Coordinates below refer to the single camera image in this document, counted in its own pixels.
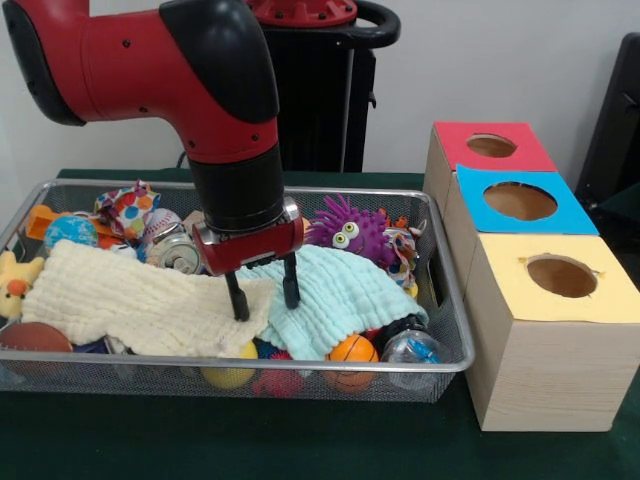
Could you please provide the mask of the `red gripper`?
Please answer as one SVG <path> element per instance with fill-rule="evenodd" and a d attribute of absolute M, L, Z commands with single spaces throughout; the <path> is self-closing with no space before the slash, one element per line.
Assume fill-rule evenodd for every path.
<path fill-rule="evenodd" d="M 235 271 L 243 266 L 263 264 L 267 260 L 283 259 L 283 292 L 288 308 L 297 308 L 300 302 L 297 278 L 296 250 L 304 238 L 304 223 L 301 217 L 266 229 L 226 239 L 211 230 L 204 222 L 192 228 L 194 244 L 207 270 L 213 275 L 224 275 L 234 318 L 249 320 L 249 307 L 244 291 L 240 288 Z"/>

